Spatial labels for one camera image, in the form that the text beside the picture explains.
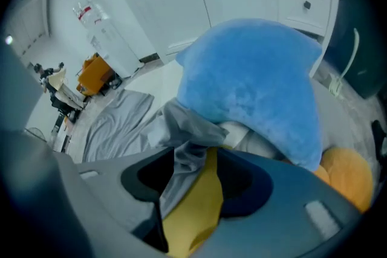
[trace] blue plush toy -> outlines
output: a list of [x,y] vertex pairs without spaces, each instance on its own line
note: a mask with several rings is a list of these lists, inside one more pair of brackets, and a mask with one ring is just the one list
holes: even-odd
[[308,73],[321,46],[277,22],[238,19],[211,28],[177,56],[177,99],[213,123],[238,121],[292,163],[316,170],[322,142]]

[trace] gray bedsheet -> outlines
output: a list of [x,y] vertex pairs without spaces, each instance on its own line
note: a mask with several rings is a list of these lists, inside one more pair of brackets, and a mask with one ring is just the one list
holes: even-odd
[[156,147],[175,148],[174,174],[160,198],[165,217],[196,180],[210,146],[220,146],[227,131],[172,99],[140,124],[153,96],[122,91],[89,129],[83,162],[130,156]]

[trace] floor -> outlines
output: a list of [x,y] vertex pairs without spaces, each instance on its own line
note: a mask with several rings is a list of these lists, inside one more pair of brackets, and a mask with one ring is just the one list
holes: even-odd
[[[139,69],[133,78],[125,80],[118,89],[110,90],[105,97],[97,95],[91,99],[91,102],[86,107],[85,111],[81,113],[77,123],[70,128],[68,133],[71,135],[71,139],[67,154],[72,157],[75,163],[82,162],[88,128],[99,113],[113,100],[117,91],[123,89],[138,76],[146,74],[162,65],[160,60],[149,62],[143,68]],[[335,73],[335,70],[323,61],[314,78],[321,82],[328,76],[328,73]],[[344,110],[347,111],[350,116],[351,132],[355,141],[355,149],[367,160],[371,167],[374,180],[377,180],[379,178],[380,167],[375,156],[371,122],[373,120],[380,120],[383,128],[387,128],[383,108],[377,97],[364,100],[346,81],[343,81],[341,94],[342,98],[338,100],[340,100]]]

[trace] drawer handle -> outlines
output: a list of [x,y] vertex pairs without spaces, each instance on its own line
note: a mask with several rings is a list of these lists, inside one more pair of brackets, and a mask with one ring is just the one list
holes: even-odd
[[309,10],[310,7],[311,7],[311,3],[309,1],[305,1],[304,2],[304,7]]

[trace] yellow plush toy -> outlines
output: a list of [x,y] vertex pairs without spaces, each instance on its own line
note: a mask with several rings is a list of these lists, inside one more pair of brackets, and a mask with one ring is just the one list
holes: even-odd
[[371,169],[355,150],[340,147],[328,149],[314,174],[351,201],[362,213],[371,205]]

